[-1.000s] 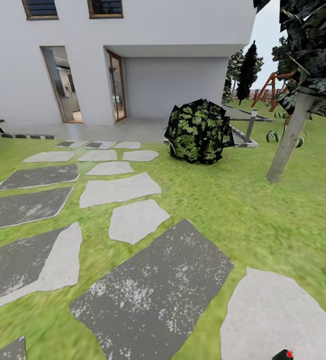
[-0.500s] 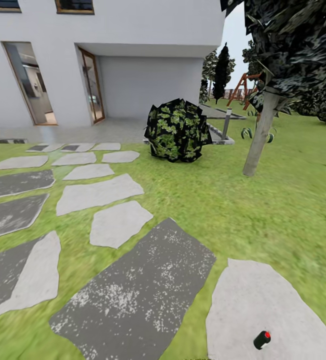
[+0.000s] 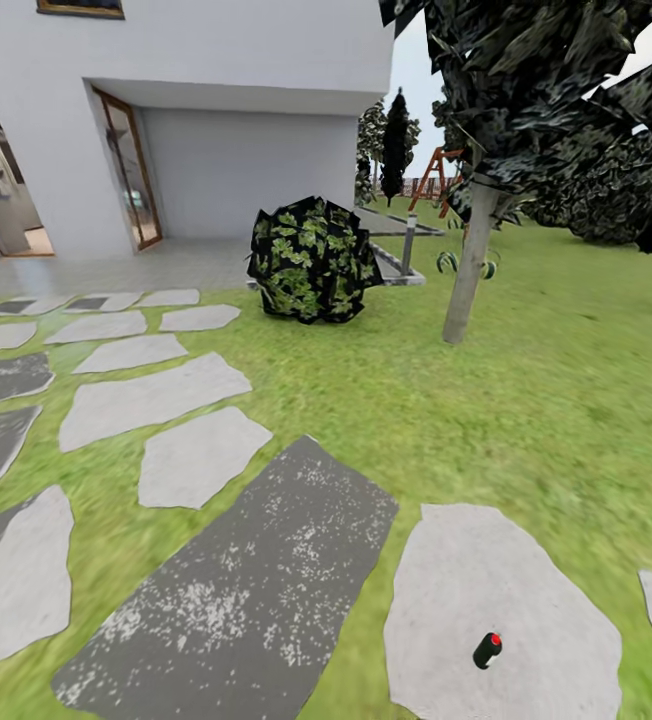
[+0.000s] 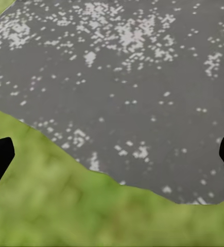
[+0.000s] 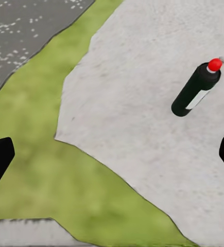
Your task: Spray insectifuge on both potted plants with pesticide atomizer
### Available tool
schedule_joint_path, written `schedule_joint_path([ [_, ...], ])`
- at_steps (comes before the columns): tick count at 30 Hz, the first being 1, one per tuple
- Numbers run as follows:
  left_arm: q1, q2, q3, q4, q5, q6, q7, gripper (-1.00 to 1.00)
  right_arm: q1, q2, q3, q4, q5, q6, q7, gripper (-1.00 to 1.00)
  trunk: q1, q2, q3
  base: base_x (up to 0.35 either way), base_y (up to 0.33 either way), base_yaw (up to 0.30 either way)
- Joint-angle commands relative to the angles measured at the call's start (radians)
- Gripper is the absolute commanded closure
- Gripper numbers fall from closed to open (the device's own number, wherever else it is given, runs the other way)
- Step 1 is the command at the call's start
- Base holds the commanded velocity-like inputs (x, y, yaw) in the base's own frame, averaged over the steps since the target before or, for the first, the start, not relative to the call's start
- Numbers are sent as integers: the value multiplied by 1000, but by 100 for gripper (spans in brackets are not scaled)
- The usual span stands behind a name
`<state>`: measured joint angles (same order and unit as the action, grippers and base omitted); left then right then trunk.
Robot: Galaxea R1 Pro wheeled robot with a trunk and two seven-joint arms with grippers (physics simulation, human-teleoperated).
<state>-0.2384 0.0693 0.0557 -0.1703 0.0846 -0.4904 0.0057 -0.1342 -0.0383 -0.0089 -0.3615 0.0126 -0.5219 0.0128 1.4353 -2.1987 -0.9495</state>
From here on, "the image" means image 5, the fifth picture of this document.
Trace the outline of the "insectifuge atomizer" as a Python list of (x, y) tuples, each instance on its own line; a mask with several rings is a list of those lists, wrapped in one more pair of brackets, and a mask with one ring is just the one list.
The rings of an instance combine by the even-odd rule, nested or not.
[(178, 117), (185, 117), (213, 89), (221, 76), (224, 57), (200, 64), (174, 100), (171, 109)]

